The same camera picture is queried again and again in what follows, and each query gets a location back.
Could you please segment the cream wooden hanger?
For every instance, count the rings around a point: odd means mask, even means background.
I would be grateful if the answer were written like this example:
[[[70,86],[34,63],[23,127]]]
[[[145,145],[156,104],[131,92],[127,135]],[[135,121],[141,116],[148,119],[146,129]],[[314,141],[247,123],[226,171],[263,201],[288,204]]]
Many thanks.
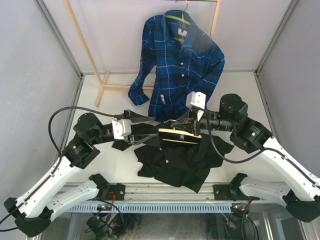
[[[176,120],[167,120],[158,126],[159,139],[164,144],[172,145],[198,145],[202,140],[201,135],[194,135],[184,130],[175,128]]]

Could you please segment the black shirt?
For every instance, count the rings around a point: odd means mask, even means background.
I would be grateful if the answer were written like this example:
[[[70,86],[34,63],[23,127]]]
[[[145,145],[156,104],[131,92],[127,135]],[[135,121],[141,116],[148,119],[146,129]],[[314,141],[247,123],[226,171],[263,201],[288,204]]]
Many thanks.
[[[198,193],[212,168],[223,164],[223,156],[234,148],[219,136],[213,137],[217,150],[208,134],[201,135],[198,144],[172,143],[161,146],[156,136],[134,150],[142,164],[139,177],[154,178],[173,187],[186,187]]]

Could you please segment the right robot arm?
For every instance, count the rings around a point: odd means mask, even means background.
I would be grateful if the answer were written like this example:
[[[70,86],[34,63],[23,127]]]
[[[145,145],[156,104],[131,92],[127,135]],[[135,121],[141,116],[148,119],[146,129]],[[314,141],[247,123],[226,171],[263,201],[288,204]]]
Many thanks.
[[[234,93],[221,97],[219,111],[210,111],[205,106],[202,92],[187,95],[187,113],[172,123],[172,127],[193,135],[202,130],[230,133],[230,141],[236,147],[251,154],[243,160],[229,163],[246,163],[261,157],[283,183],[255,179],[238,173],[226,185],[226,193],[234,200],[243,197],[258,198],[278,204],[296,219],[310,223],[320,216],[320,178],[303,167],[291,156],[273,134],[260,122],[248,117],[248,104]]]

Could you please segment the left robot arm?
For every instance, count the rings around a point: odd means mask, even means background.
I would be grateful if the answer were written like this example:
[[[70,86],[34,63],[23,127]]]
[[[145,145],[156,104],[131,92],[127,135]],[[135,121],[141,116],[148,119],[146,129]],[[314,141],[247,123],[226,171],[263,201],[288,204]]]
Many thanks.
[[[73,127],[73,139],[60,149],[50,170],[26,193],[4,202],[8,215],[14,217],[15,229],[32,238],[44,232],[57,217],[87,200],[105,200],[110,194],[110,183],[100,174],[93,174],[79,186],[59,194],[59,190],[75,175],[81,173],[99,154],[96,145],[124,140],[134,144],[131,126],[152,121],[153,117],[129,109],[121,114],[109,114],[112,122],[102,124],[98,115],[106,113],[93,109],[84,111]]]

